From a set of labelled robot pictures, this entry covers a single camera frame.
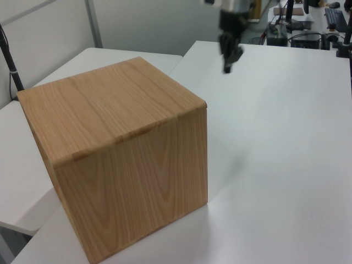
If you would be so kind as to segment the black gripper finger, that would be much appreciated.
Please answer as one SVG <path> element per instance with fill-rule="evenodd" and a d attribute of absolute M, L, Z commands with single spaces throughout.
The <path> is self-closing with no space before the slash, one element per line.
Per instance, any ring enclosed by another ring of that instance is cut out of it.
<path fill-rule="evenodd" d="M 223 54 L 224 57 L 229 57 L 233 48 L 232 34 L 230 32 L 223 32 L 219 35 L 219 45 L 221 54 Z"/>
<path fill-rule="evenodd" d="M 233 48 L 225 48 L 223 53 L 224 67 L 223 72 L 229 74 L 231 72 L 232 65 L 236 63 L 240 57 L 243 55 L 244 50 L 241 46 L 236 46 Z"/>

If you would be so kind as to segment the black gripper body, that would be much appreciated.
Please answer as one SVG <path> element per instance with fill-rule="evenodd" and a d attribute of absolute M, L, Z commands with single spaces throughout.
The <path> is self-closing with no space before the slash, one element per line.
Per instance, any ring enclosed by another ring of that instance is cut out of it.
<path fill-rule="evenodd" d="M 248 26 L 249 12 L 234 13 L 220 10 L 219 28 L 224 32 L 241 35 Z"/>

